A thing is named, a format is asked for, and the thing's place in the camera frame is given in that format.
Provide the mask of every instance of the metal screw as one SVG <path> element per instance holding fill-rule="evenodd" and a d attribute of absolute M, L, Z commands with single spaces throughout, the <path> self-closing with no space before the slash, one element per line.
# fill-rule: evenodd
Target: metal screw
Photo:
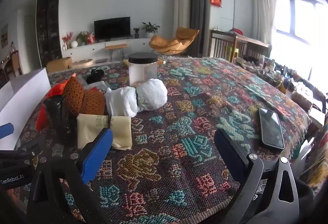
<path fill-rule="evenodd" d="M 45 156 L 43 156 L 42 158 L 40 158 L 40 162 L 41 163 L 44 163 L 44 162 L 46 162 L 47 161 L 47 158 L 45 157 Z"/>
<path fill-rule="evenodd" d="M 75 160 L 79 157 L 79 154 L 78 153 L 72 153 L 70 156 L 69 156 L 72 160 Z"/>
<path fill-rule="evenodd" d="M 257 155 L 256 154 L 249 154 L 249 158 L 251 160 L 256 160 L 257 159 Z"/>
<path fill-rule="evenodd" d="M 285 158 L 284 156 L 282 156 L 282 157 L 280 158 L 280 161 L 281 161 L 282 163 L 287 163 L 287 162 L 288 162 L 288 159 Z"/>

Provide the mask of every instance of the phone screen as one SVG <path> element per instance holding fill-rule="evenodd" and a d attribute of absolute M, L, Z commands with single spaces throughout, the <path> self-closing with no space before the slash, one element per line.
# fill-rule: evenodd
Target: phone screen
<path fill-rule="evenodd" d="M 277 113 L 263 108 L 259 108 L 259 111 L 263 144 L 284 149 L 285 144 Z"/>

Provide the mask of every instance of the window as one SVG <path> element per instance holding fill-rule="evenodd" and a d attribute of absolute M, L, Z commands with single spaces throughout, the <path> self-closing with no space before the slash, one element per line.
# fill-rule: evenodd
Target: window
<path fill-rule="evenodd" d="M 328 43 L 322 40 L 328 31 L 327 4 L 316 0 L 278 0 L 275 25 L 271 58 L 328 92 L 328 82 L 324 80 Z"/>

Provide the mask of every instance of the green plant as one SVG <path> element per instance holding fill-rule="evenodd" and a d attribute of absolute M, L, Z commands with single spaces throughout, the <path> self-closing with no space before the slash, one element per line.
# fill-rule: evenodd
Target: green plant
<path fill-rule="evenodd" d="M 142 30 L 145 30 L 147 33 L 157 33 L 158 29 L 160 28 L 159 25 L 151 24 L 150 22 L 146 24 L 145 22 L 142 22 L 143 27 Z"/>
<path fill-rule="evenodd" d="M 87 33 L 88 32 L 80 32 L 77 37 L 76 37 L 76 41 L 79 43 L 79 45 L 86 45 L 87 44 Z"/>

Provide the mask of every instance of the blue silicone pad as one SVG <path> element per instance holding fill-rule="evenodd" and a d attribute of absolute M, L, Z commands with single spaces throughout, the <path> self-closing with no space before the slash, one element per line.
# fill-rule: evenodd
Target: blue silicone pad
<path fill-rule="evenodd" d="M 107 129 L 83 162 L 81 178 L 84 184 L 93 180 L 113 144 L 113 133 Z"/>
<path fill-rule="evenodd" d="M 11 123 L 0 126 L 0 139 L 14 132 L 14 126 Z"/>

